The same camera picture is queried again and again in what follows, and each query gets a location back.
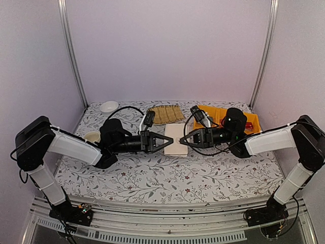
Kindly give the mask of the red cards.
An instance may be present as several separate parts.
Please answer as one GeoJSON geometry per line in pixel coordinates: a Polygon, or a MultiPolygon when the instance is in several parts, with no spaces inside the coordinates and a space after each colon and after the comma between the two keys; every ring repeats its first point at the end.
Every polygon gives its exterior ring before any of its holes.
{"type": "Polygon", "coordinates": [[[245,125],[245,128],[248,130],[252,130],[253,129],[253,124],[251,122],[247,122],[245,125]]]}

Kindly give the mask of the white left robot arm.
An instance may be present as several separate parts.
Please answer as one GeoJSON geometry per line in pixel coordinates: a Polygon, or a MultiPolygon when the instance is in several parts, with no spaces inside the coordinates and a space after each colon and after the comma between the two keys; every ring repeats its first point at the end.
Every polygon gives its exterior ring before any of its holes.
{"type": "Polygon", "coordinates": [[[110,118],[100,127],[99,142],[92,143],[54,127],[48,117],[40,116],[16,135],[14,154],[18,167],[32,178],[52,205],[59,206],[68,199],[44,165],[46,153],[107,169],[117,162],[119,153],[155,153],[173,142],[173,138],[149,130],[133,135],[119,119],[110,118]]]}

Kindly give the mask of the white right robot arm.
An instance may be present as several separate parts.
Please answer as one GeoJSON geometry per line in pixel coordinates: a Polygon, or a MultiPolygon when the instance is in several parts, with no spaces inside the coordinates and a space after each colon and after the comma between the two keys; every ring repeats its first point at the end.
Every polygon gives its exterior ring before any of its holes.
{"type": "Polygon", "coordinates": [[[227,109],[220,125],[212,127],[205,124],[209,117],[203,110],[194,106],[191,113],[203,127],[184,134],[179,142],[194,151],[222,143],[228,143],[227,150],[242,159],[286,148],[298,151],[297,164],[267,202],[270,208],[283,207],[324,165],[324,131],[307,115],[281,127],[246,134],[247,117],[240,109],[227,109]]]}

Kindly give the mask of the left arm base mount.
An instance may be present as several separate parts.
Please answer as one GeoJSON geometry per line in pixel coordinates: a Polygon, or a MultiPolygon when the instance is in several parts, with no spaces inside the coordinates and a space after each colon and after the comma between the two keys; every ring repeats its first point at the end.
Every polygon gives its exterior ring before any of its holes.
{"type": "Polygon", "coordinates": [[[74,206],[71,204],[68,196],[66,196],[62,203],[53,205],[51,202],[49,202],[49,205],[51,207],[49,216],[64,223],[72,223],[89,227],[92,222],[93,211],[91,210],[91,205],[89,204],[81,203],[78,206],[74,206]]]}

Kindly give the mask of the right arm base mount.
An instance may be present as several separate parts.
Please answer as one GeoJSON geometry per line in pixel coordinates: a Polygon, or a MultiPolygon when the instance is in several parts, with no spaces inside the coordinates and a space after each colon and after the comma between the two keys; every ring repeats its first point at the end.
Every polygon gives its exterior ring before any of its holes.
{"type": "Polygon", "coordinates": [[[275,200],[274,195],[270,196],[265,207],[250,208],[243,213],[249,227],[285,220],[288,216],[286,205],[275,200]]]}

